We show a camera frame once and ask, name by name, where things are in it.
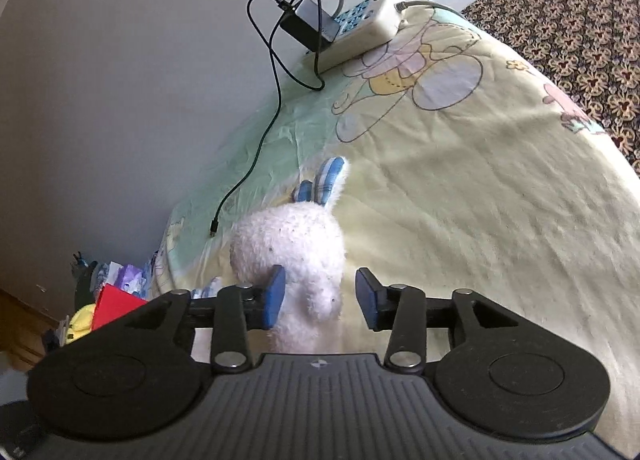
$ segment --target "wooden cabinet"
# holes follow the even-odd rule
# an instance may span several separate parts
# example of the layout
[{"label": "wooden cabinet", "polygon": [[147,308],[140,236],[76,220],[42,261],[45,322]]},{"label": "wooden cabinet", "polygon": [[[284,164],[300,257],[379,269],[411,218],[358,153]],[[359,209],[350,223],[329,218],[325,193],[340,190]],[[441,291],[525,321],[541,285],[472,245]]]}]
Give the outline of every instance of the wooden cabinet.
[{"label": "wooden cabinet", "polygon": [[26,371],[42,357],[40,336],[57,322],[0,290],[0,350],[9,354],[12,367]]}]

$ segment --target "black cable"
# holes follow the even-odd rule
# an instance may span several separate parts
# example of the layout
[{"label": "black cable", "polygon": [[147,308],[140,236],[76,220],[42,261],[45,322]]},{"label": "black cable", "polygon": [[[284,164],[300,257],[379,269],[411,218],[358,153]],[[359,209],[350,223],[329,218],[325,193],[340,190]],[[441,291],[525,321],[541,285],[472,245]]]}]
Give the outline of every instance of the black cable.
[{"label": "black cable", "polygon": [[322,46],[322,2],[321,2],[321,0],[317,0],[318,1],[318,49],[316,50],[316,54],[314,56],[314,74],[316,75],[316,77],[320,81],[320,85],[319,86],[309,85],[309,84],[307,84],[305,82],[302,82],[297,77],[295,77],[295,75],[293,75],[289,71],[289,69],[287,69],[287,67],[284,65],[282,60],[278,57],[278,54],[276,54],[275,50],[273,49],[273,37],[275,36],[276,31],[277,31],[278,27],[280,26],[280,23],[282,22],[282,19],[284,18],[284,15],[287,13],[287,11],[289,9],[291,9],[291,7],[292,7],[291,3],[293,3],[295,0],[289,0],[288,2],[286,2],[284,0],[273,0],[274,2],[276,2],[278,4],[278,6],[280,8],[282,8],[284,10],[284,12],[282,13],[280,18],[276,22],[276,25],[273,27],[273,30],[271,31],[271,35],[269,36],[269,40],[267,40],[264,37],[264,34],[262,33],[262,31],[260,30],[258,25],[255,23],[254,18],[251,15],[251,4],[254,1],[255,0],[249,0],[248,2],[246,2],[246,14],[247,14],[247,16],[249,18],[249,21],[251,22],[253,28],[258,33],[258,35],[262,39],[262,42],[267,46],[267,49],[269,50],[269,58],[271,60],[271,69],[273,70],[273,78],[276,81],[276,90],[278,92],[278,106],[276,108],[275,113],[273,114],[273,118],[271,119],[271,122],[269,123],[267,128],[264,130],[264,133],[262,134],[262,137],[260,138],[260,142],[258,143],[258,148],[255,151],[255,157],[254,157],[253,163],[251,164],[251,167],[244,174],[244,176],[236,183],[236,185],[233,186],[224,195],[224,197],[220,201],[220,204],[218,204],[218,208],[216,209],[216,215],[213,217],[213,220],[211,221],[211,225],[210,225],[210,228],[209,228],[209,235],[210,236],[215,236],[216,233],[218,232],[218,219],[220,218],[220,211],[222,211],[223,205],[228,200],[228,198],[244,183],[244,181],[249,177],[249,175],[251,175],[252,171],[254,170],[255,165],[258,163],[258,157],[260,156],[260,151],[262,150],[262,144],[264,143],[264,139],[267,137],[267,134],[269,133],[270,129],[273,127],[273,125],[275,124],[276,120],[278,119],[278,116],[280,115],[280,111],[282,109],[282,89],[280,88],[280,79],[278,78],[278,69],[276,68],[276,61],[282,67],[282,69],[287,73],[287,75],[289,77],[291,77],[299,85],[307,88],[308,90],[313,90],[313,91],[316,91],[316,92],[319,92],[320,90],[324,89],[324,79],[321,77],[321,75],[318,72],[318,56],[320,54],[320,49],[321,49],[321,46]]}]

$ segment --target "white wall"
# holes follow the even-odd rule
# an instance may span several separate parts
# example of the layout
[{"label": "white wall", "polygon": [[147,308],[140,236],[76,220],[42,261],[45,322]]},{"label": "white wall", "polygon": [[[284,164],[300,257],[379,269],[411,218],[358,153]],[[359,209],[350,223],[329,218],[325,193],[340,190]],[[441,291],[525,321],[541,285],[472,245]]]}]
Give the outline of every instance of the white wall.
[{"label": "white wall", "polygon": [[[325,2],[332,10],[336,0]],[[273,91],[245,3],[9,0],[0,16],[2,288],[60,316],[72,307],[73,251],[121,263],[150,256],[172,205]],[[268,26],[278,10],[262,5]],[[280,46],[289,61],[300,54],[284,35]]]}]

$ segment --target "red box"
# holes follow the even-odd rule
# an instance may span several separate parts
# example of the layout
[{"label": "red box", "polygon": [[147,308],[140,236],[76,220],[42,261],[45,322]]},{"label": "red box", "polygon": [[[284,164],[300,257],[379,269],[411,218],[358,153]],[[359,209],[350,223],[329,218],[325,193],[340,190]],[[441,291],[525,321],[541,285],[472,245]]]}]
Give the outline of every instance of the red box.
[{"label": "red box", "polygon": [[91,330],[100,328],[110,323],[132,310],[135,310],[146,301],[139,297],[132,296],[124,290],[120,290],[116,286],[106,284],[98,296],[95,304],[94,320],[91,322]]}]

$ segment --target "ribbed gray surface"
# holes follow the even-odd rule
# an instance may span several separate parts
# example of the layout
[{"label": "ribbed gray surface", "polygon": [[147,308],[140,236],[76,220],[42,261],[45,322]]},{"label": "ribbed gray surface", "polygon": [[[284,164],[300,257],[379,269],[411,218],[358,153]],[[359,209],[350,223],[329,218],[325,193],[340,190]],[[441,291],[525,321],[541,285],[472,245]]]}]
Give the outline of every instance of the ribbed gray surface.
[{"label": "ribbed gray surface", "polygon": [[[317,367],[318,359],[326,364]],[[466,428],[444,411],[423,379],[389,373],[373,355],[321,358],[268,355],[256,370],[218,378],[199,407],[164,431],[117,444],[88,444],[51,436],[29,458],[606,460],[622,457],[590,434],[552,445],[510,443],[485,436]]]}]

